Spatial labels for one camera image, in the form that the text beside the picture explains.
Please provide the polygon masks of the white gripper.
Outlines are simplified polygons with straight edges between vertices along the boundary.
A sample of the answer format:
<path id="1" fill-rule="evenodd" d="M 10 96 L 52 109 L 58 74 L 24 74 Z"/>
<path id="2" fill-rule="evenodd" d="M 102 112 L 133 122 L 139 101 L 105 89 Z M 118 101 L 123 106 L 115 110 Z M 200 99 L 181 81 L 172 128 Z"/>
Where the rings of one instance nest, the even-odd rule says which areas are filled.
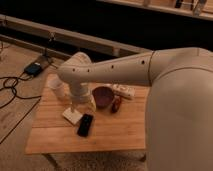
<path id="1" fill-rule="evenodd" d="M 69 85 L 70 110 L 72 113 L 79 105 L 85 105 L 92 111 L 96 110 L 96 104 L 88 83 L 74 83 Z"/>

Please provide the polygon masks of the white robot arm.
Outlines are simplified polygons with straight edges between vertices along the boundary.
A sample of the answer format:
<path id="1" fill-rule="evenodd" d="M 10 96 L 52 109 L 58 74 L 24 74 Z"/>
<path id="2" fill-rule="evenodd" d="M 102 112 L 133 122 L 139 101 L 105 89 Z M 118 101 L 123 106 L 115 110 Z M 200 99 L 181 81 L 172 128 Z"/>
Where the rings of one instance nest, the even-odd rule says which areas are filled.
<path id="1" fill-rule="evenodd" d="M 213 52 L 166 49 L 97 63 L 78 52 L 58 76 L 77 103 L 90 83 L 147 86 L 147 170 L 213 171 Z"/>

